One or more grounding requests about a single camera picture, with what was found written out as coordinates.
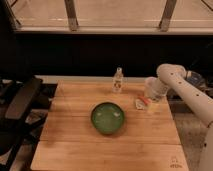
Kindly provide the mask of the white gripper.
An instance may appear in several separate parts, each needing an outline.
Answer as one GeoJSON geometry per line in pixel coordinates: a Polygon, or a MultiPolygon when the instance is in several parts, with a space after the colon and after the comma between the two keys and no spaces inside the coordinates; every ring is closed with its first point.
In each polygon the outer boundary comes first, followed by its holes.
{"type": "Polygon", "coordinates": [[[160,101],[167,95],[169,87],[157,77],[148,77],[145,80],[145,96],[153,101],[160,101]]]}

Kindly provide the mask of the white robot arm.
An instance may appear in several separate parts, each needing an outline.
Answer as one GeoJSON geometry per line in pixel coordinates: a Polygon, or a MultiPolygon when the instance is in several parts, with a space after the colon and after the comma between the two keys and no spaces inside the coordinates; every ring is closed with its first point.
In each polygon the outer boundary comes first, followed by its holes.
{"type": "Polygon", "coordinates": [[[208,128],[198,171],[213,171],[213,99],[185,80],[187,71],[181,65],[161,64],[156,77],[145,79],[145,95],[155,101],[173,89],[208,128]]]}

